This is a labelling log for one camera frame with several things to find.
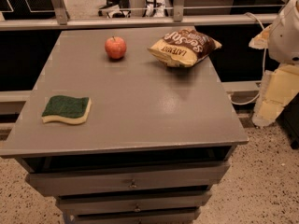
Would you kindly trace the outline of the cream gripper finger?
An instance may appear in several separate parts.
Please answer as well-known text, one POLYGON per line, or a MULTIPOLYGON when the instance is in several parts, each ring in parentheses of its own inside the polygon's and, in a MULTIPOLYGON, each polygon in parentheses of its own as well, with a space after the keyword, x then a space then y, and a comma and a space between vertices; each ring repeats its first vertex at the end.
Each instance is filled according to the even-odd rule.
POLYGON ((266 70, 254 106, 253 124, 258 127, 272 124, 298 93, 298 64, 281 64, 274 72, 266 70))
POLYGON ((249 47, 253 49, 267 49, 270 29, 271 26, 268 25, 259 34, 254 36, 249 42, 249 47))

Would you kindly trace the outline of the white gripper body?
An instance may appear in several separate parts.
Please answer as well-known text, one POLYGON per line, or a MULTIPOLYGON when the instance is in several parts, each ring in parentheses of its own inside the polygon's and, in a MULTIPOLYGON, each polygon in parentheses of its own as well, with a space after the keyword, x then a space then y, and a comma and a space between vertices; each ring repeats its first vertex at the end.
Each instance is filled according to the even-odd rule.
POLYGON ((290 0, 273 21, 268 50, 279 63, 299 64, 299 0, 290 0))

